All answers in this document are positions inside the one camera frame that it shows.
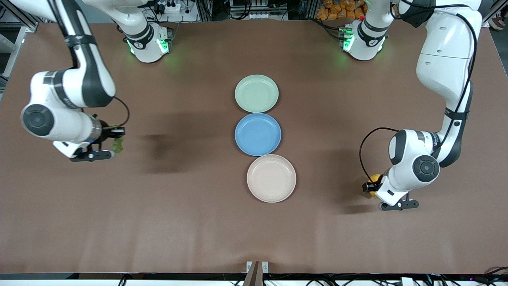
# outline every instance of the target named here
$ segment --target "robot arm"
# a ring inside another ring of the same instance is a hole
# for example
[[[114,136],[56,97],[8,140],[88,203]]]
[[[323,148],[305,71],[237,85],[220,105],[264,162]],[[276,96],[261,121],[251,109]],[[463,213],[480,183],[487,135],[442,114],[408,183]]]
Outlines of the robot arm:
[[[52,140],[69,158],[83,155],[92,143],[118,137],[119,130],[81,112],[83,107],[104,107],[115,95],[115,84],[104,65],[97,43],[79,6],[72,0],[12,0],[19,8],[55,20],[65,37],[73,67],[35,74],[30,82],[30,102],[21,113],[21,122],[31,134]],[[101,159],[113,153],[99,151]]]
[[[158,23],[148,23],[143,12],[137,8],[148,0],[83,0],[110,16],[127,37],[134,54],[144,63],[152,63],[169,52],[171,36],[168,28]]]
[[[387,15],[390,1],[379,0],[377,6],[375,1],[372,2],[365,18],[368,24],[365,21],[352,23],[350,28],[357,38],[354,43],[350,42],[348,50],[344,48],[361,60],[373,58],[380,50],[386,32],[380,31],[383,28],[380,24],[389,25],[389,19],[393,19],[391,14]],[[400,0],[398,3],[398,11],[405,21],[413,26],[426,22],[427,38],[418,60],[417,76],[424,86],[445,99],[446,110],[439,132],[401,130],[391,139],[389,156],[393,166],[366,189],[374,191],[386,203],[384,208],[401,204],[402,198],[411,190],[432,183],[441,167],[449,166],[460,156],[473,91],[469,68],[482,24],[478,12],[480,4],[481,0],[456,0],[453,3]],[[444,5],[453,7],[423,8]],[[369,13],[378,21],[371,19]]]

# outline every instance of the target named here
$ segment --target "orange bag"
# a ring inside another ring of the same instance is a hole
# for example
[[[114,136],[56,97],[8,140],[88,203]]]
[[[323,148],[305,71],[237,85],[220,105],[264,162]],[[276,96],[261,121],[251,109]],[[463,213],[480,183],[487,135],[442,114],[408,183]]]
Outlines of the orange bag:
[[[323,6],[325,6],[325,8],[330,8],[332,7],[333,5],[333,0],[323,0]]]
[[[354,11],[356,8],[356,2],[354,0],[345,0],[346,2],[346,10]]]
[[[346,11],[346,18],[355,18],[355,12],[354,11]]]
[[[362,16],[365,16],[365,14],[363,14],[363,9],[358,7],[355,9],[355,19],[360,19],[360,17]]]
[[[328,9],[319,8],[316,13],[316,19],[324,21],[326,18],[328,18]]]
[[[346,18],[346,10],[345,9],[340,10],[340,12],[337,14],[337,19],[339,19],[339,18]]]
[[[340,8],[340,5],[338,4],[334,4],[332,5],[332,7],[330,7],[330,13],[333,13],[333,14],[338,14],[340,12],[340,10],[342,10]]]

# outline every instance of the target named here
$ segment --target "plate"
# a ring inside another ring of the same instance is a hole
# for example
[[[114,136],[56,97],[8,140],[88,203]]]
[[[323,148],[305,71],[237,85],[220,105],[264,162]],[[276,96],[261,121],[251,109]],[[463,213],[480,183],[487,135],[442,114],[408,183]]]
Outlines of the plate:
[[[250,192],[266,203],[279,203],[287,199],[296,186],[293,165],[279,155],[265,155],[256,159],[247,171]]]
[[[273,117],[264,113],[252,113],[240,120],[235,129],[238,147],[251,156],[272,153],[279,146],[282,132]]]
[[[279,88],[268,76],[254,74],[242,79],[235,89],[240,107],[251,113],[270,110],[279,99]]]

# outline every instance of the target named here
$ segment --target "blue plate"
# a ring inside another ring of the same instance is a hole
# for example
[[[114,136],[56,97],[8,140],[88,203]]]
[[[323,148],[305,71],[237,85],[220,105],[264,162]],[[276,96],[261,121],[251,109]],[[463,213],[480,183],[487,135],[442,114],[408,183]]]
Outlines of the blue plate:
[[[282,132],[273,117],[264,113],[253,113],[238,122],[235,141],[238,147],[251,156],[272,153],[279,146]]]

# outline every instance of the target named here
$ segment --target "black cable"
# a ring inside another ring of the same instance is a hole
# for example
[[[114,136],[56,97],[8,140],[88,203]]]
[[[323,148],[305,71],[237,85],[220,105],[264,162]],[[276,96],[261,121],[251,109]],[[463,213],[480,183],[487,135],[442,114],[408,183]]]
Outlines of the black cable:
[[[499,268],[497,268],[495,270],[492,270],[490,272],[485,273],[485,275],[491,275],[491,274],[497,273],[497,272],[505,270],[505,269],[508,269],[508,267],[507,266],[505,266],[505,267],[499,267]]]
[[[323,285],[323,283],[319,282],[318,280],[311,280],[311,281],[309,281],[309,283],[307,283],[307,285],[305,285],[305,286],[309,286],[312,282],[317,282],[317,283],[319,283],[319,285],[321,285],[321,286],[325,286],[325,285]]]
[[[129,121],[129,118],[131,118],[131,111],[129,110],[129,107],[123,100],[119,99],[117,96],[114,96],[113,98],[118,100],[121,104],[123,104],[125,106],[125,109],[127,110],[127,118],[125,119],[125,121],[122,124],[117,125],[118,127],[120,127],[120,126],[125,125]]]
[[[374,132],[378,131],[378,130],[390,130],[390,131],[394,131],[394,132],[399,132],[400,130],[397,130],[397,129],[393,129],[393,128],[388,128],[388,127],[377,127],[376,129],[370,131],[362,140],[362,143],[360,144],[360,151],[358,152],[359,154],[359,157],[360,157],[360,165],[362,166],[362,170],[363,172],[365,173],[365,175],[369,178],[369,181],[374,184],[374,186],[377,187],[377,184],[375,182],[372,181],[372,179],[370,178],[369,174],[367,173],[367,170],[365,170],[365,166],[363,165],[363,160],[362,160],[362,148],[363,148],[363,143],[365,143],[365,140],[367,140],[367,138]]]
[[[245,0],[245,9],[243,10],[243,13],[238,18],[231,16],[231,19],[235,19],[235,20],[245,19],[249,15],[251,7],[252,7],[252,3],[250,2],[250,0]]]
[[[463,4],[453,4],[453,5],[440,5],[440,6],[423,6],[423,5],[418,5],[418,4],[413,4],[411,2],[408,2],[408,1],[404,1],[404,0],[401,0],[403,1],[404,3],[408,4],[408,5],[411,5],[411,6],[414,6],[414,7],[418,7],[418,8],[425,8],[425,10],[419,10],[419,11],[416,11],[414,13],[411,13],[411,14],[408,14],[408,15],[404,15],[403,17],[396,17],[394,14],[393,14],[393,8],[390,8],[390,14],[392,15],[392,17],[396,20],[404,20],[404,19],[407,19],[407,18],[411,18],[413,16],[416,16],[416,15],[420,15],[420,14],[423,14],[423,13],[427,13],[429,12],[429,10],[432,10],[432,9],[439,9],[439,8],[452,8],[452,7],[469,7],[468,5],[463,5]]]
[[[469,82],[471,81],[471,76],[472,76],[473,68],[474,68],[474,62],[476,61],[476,53],[477,53],[477,49],[478,49],[478,41],[477,41],[476,33],[474,32],[473,27],[471,26],[469,21],[464,16],[462,16],[460,14],[456,14],[456,16],[461,18],[468,26],[469,30],[471,31],[471,35],[473,37],[474,45],[473,45],[473,54],[471,56],[471,61],[469,64],[469,73],[467,75],[466,84],[464,85],[464,89],[462,90],[462,95],[460,96],[459,103],[457,104],[457,107],[455,107],[455,110],[454,110],[455,113],[459,110],[459,107],[462,104],[462,100],[464,99],[464,97],[466,95],[467,86],[469,85]],[[448,134],[450,133],[452,125],[453,125],[453,120],[450,120],[448,129],[447,129],[446,133],[444,134],[445,136],[443,137],[443,140],[441,141],[441,143],[436,147],[436,149],[439,149],[443,146],[443,144],[445,143],[444,141],[446,140],[446,138],[448,137]]]
[[[7,9],[5,9],[4,7],[0,6],[0,10],[3,10],[3,13],[2,15],[0,16],[0,18],[2,18],[4,15],[5,15],[5,11],[7,11]]]
[[[431,10],[431,9],[441,9],[441,8],[454,8],[454,7],[468,7],[468,8],[471,8],[470,6],[468,5],[464,5],[464,4],[450,4],[450,5],[438,5],[438,6],[425,6],[425,5],[420,5],[420,4],[415,4],[415,3],[411,3],[409,2],[408,0],[401,0],[402,2],[410,5],[410,6],[413,6],[413,7],[418,7],[418,8],[425,8],[425,9],[428,9],[428,10]]]
[[[314,23],[320,25],[323,28],[327,28],[327,29],[334,30],[334,31],[338,31],[339,30],[339,28],[328,26],[328,25],[324,24],[323,21],[317,20],[315,18],[305,18],[304,20],[311,20],[311,21],[313,21]]]
[[[459,283],[457,283],[455,280],[453,280],[453,279],[450,279],[450,278],[446,277],[446,275],[444,275],[444,274],[443,274],[443,277],[444,277],[445,279],[447,279],[447,280],[450,280],[450,281],[451,281],[451,282],[452,282],[455,286],[462,286],[462,285],[460,285]]]
[[[419,5],[419,4],[411,3],[408,0],[401,0],[401,1],[406,3],[406,4],[408,4],[408,5],[410,5],[410,6],[418,7],[418,8],[425,8],[425,9],[417,11],[416,13],[412,13],[410,15],[403,15],[402,17],[399,17],[399,18],[395,17],[392,14],[392,16],[395,19],[410,18],[410,17],[413,17],[413,16],[421,14],[421,13],[426,13],[426,12],[428,12],[431,9],[453,8],[453,7],[468,7],[468,8],[470,8],[470,6],[464,5],[464,4],[452,4],[452,5],[440,5],[440,6],[425,6],[425,5]],[[457,106],[455,107],[454,112],[456,113],[459,110],[459,107],[462,104],[462,101],[464,100],[464,97],[466,95],[467,87],[468,87],[469,82],[471,80],[472,71],[473,71],[473,68],[474,68],[474,62],[476,60],[476,53],[477,53],[477,49],[478,49],[478,40],[476,38],[476,33],[474,32],[474,29],[473,29],[472,25],[469,23],[469,21],[464,16],[462,16],[460,14],[455,14],[455,16],[459,17],[460,19],[462,19],[466,23],[467,27],[469,28],[469,30],[471,32],[472,38],[473,38],[473,54],[471,56],[471,61],[470,61],[469,68],[468,68],[469,72],[468,72],[468,76],[467,76],[467,81],[466,81],[466,83],[464,85],[464,89],[462,90],[462,94],[461,94],[461,96],[459,98],[459,102],[458,102]],[[445,140],[448,138],[448,135],[449,135],[450,130],[452,128],[452,125],[453,125],[453,120],[450,120],[450,124],[448,125],[447,131],[444,134],[443,140],[439,143],[439,145],[436,146],[437,150],[439,148],[441,148],[442,145],[445,143]]]
[[[155,19],[155,22],[157,24],[160,24],[161,22],[159,21],[158,17],[157,17],[157,14],[155,13],[155,11],[153,10],[152,6],[148,6],[150,8],[150,10],[152,11],[152,14],[153,14],[153,17]]]
[[[120,282],[118,283],[118,286],[125,286],[127,284],[127,279],[134,279],[134,278],[130,274],[124,274],[124,275],[122,275],[122,278],[120,279]]]
[[[347,40],[347,38],[346,38],[346,37],[339,37],[339,36],[336,36],[336,35],[332,34],[332,33],[329,31],[329,29],[330,29],[330,30],[333,30],[333,31],[339,31],[339,28],[337,28],[337,27],[332,27],[332,26],[325,25],[322,21],[319,21],[319,20],[314,19],[314,18],[305,18],[305,20],[311,20],[311,21],[313,21],[314,23],[316,23],[316,24],[320,25],[323,29],[325,29],[326,33],[327,33],[328,35],[330,35],[330,37],[332,37],[332,38],[334,38],[334,39],[336,39],[336,40]]]

